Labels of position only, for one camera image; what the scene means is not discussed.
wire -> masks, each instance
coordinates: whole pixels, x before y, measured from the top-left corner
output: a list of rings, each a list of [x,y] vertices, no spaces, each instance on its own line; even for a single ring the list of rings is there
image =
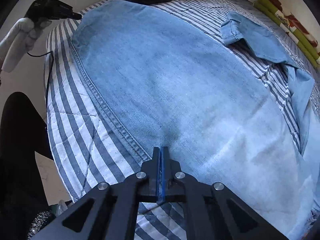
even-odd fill
[[[52,60],[51,60],[50,67],[49,67],[49,75],[48,75],[46,92],[45,92],[45,109],[48,108],[49,82],[50,82],[50,78],[52,76],[52,68],[53,68],[53,62],[54,62],[53,51],[49,51],[49,52],[47,52],[47,53],[45,53],[43,55],[39,55],[39,56],[32,55],[32,54],[28,53],[28,55],[31,56],[31,57],[43,57],[43,56],[46,56],[48,54],[50,54]]]

striped fabric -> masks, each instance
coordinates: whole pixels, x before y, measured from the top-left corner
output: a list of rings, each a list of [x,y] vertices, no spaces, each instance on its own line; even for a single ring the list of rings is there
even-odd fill
[[[89,6],[81,13],[84,15],[105,2]],[[241,13],[261,25],[273,24],[266,18],[262,19],[262,23],[259,20],[262,14],[244,0],[173,0],[153,6],[192,24],[220,43],[220,25],[230,11]],[[54,54],[47,107],[49,141],[59,175],[74,202],[101,181],[115,184],[140,170],[101,118],[77,74],[69,48],[72,34],[79,23],[70,19],[61,22],[50,32],[46,42],[47,51],[52,50]],[[299,128],[290,103],[287,77],[282,68],[256,58],[241,43],[230,46],[229,52],[260,79],[273,95],[288,124],[293,143],[300,150]],[[294,54],[293,49],[290,54],[294,59],[297,58],[298,65],[305,62]],[[45,81],[48,70],[49,56],[45,62]],[[315,88],[311,98],[315,106],[320,102],[319,95],[319,90]],[[158,206],[141,203],[135,239],[186,239],[181,204],[165,203]]]

silver rivet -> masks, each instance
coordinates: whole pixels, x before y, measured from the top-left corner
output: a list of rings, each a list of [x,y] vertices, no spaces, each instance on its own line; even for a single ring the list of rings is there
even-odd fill
[[[139,172],[136,174],[136,176],[137,176],[138,179],[143,179],[143,178],[145,178],[146,173],[143,172],[143,171],[139,171]]]
[[[176,178],[177,178],[177,179],[183,179],[185,176],[186,176],[186,175],[185,175],[183,172],[181,172],[181,171],[179,171],[179,172],[176,173]]]
[[[99,184],[98,184],[98,189],[100,189],[100,190],[104,190],[104,189],[106,189],[108,187],[108,183],[106,183],[106,182],[100,182]]]
[[[215,184],[213,184],[213,187],[216,189],[216,190],[223,190],[224,189],[224,185],[220,182],[216,182]]]
[[[31,232],[35,235],[36,233],[38,233],[38,230],[35,228],[31,228]]]

white glove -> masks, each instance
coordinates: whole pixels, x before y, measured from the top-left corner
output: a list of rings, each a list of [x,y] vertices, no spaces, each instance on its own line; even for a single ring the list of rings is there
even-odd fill
[[[18,20],[5,38],[0,42],[0,68],[11,72],[24,54],[33,49],[36,40],[41,36],[44,28],[52,21],[42,19],[39,24],[29,18]]]

striped mattress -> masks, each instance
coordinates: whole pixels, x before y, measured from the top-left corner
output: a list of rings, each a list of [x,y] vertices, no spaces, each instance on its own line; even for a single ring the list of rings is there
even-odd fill
[[[106,0],[89,6],[81,13],[84,15],[105,2]],[[310,100],[319,115],[320,93],[317,73],[294,42],[248,1],[173,0],[152,6],[188,22],[220,43],[220,25],[230,11],[236,11],[265,26],[276,35],[297,65],[315,78],[316,85]],[[77,74],[70,44],[72,34],[80,22],[64,20],[50,32],[46,44],[47,51],[52,50],[54,55],[47,106],[49,141],[59,175],[74,202],[99,182],[115,184],[140,170],[139,165],[101,118]],[[300,151],[299,128],[290,102],[287,77],[282,68],[256,58],[241,44],[234,44],[228,47],[228,50],[251,71],[252,75],[260,79],[272,94],[286,120],[294,146]],[[45,62],[45,81],[48,70],[49,57]],[[135,239],[186,239],[181,204],[165,203],[158,206],[141,203]]]

